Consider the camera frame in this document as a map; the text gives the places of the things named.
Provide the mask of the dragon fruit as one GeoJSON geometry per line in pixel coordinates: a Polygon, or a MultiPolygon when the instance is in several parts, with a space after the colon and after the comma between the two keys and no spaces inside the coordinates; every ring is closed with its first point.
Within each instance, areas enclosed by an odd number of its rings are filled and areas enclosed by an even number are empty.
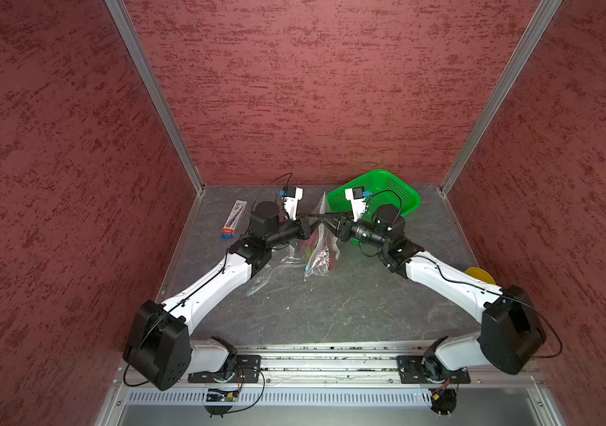
{"type": "Polygon", "coordinates": [[[307,268],[326,268],[331,262],[331,249],[326,237],[314,236],[309,240],[305,249],[307,268]]]}

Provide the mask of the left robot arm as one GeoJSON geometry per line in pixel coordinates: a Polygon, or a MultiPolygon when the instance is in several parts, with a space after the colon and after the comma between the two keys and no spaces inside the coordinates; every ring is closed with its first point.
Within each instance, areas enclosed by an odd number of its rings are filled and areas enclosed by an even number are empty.
{"type": "Polygon", "coordinates": [[[218,337],[193,342],[196,326],[233,290],[255,277],[275,248],[309,239],[324,219],[324,214],[282,218],[277,203],[259,203],[247,231],[226,249],[217,266],[176,296],[160,304],[148,300],[137,310],[123,353],[126,366],[161,391],[189,374],[231,380],[237,373],[236,348],[218,337]]]}

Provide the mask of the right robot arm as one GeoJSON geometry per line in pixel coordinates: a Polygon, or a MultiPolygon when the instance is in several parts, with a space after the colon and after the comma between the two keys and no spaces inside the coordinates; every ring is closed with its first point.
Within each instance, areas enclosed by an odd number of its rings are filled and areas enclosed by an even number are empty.
{"type": "Polygon", "coordinates": [[[475,332],[442,337],[427,348],[422,368],[429,381],[444,383],[461,369],[481,366],[516,375],[546,342],[541,316],[523,289],[503,289],[441,261],[405,236],[394,205],[379,207],[372,221],[348,212],[326,213],[317,221],[342,241],[376,248],[390,272],[447,298],[478,323],[475,332]]]}

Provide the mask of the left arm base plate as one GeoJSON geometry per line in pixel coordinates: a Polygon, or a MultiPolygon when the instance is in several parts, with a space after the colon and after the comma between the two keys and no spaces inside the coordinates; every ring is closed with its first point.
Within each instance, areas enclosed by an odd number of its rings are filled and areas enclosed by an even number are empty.
{"type": "Polygon", "coordinates": [[[188,382],[217,385],[258,383],[261,361],[259,355],[230,355],[218,372],[190,373],[188,382]]]}

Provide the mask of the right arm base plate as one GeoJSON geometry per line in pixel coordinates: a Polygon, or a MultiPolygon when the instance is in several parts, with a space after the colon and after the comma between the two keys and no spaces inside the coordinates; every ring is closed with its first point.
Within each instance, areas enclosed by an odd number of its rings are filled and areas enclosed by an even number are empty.
{"type": "Polygon", "coordinates": [[[470,384],[471,378],[466,369],[449,370],[443,367],[435,357],[398,356],[397,371],[402,384],[470,384]]]}

